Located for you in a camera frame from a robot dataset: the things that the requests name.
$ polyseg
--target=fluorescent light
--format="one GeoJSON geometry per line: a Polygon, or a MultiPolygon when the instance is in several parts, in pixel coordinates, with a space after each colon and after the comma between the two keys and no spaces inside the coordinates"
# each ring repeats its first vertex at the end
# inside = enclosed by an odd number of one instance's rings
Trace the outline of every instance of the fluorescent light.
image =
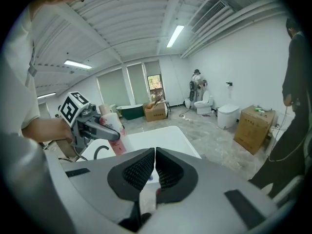
{"type": "Polygon", "coordinates": [[[48,97],[48,96],[53,96],[55,94],[56,93],[50,93],[50,94],[46,94],[46,95],[43,95],[43,96],[38,96],[37,99],[41,99],[41,98],[48,97]]]}
{"type": "Polygon", "coordinates": [[[184,29],[184,26],[182,26],[182,25],[178,25],[176,27],[176,29],[175,29],[175,31],[174,31],[174,33],[173,33],[173,35],[172,35],[168,45],[167,45],[167,48],[171,48],[172,47],[172,45],[176,41],[177,37],[180,35],[182,29],[184,29]]]}
{"type": "Polygon", "coordinates": [[[87,69],[92,68],[91,66],[84,65],[84,64],[81,64],[79,62],[75,62],[75,61],[71,61],[71,60],[67,60],[64,64],[76,66],[76,67],[79,67],[79,68],[87,68],[87,69]]]}

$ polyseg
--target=window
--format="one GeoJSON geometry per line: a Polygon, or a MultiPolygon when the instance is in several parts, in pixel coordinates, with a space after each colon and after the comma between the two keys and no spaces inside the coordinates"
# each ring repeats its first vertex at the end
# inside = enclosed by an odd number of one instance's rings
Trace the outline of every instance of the window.
{"type": "Polygon", "coordinates": [[[155,101],[157,99],[165,99],[161,75],[148,76],[147,80],[150,88],[152,101],[155,101]]]}

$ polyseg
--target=floor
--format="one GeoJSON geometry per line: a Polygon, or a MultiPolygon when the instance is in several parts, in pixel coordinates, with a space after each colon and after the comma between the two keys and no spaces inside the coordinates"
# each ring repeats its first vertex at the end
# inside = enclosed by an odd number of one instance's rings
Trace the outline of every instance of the floor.
{"type": "Polygon", "coordinates": [[[186,111],[184,106],[179,106],[171,108],[168,119],[147,122],[144,117],[141,117],[133,120],[121,119],[121,121],[127,134],[177,126],[202,159],[224,165],[244,179],[250,179],[255,175],[266,159],[264,148],[261,148],[256,155],[252,155],[233,140],[237,123],[234,127],[223,130],[217,126],[217,117],[214,114],[203,117],[196,111],[190,110],[184,114],[189,120],[179,117],[186,111]]]}

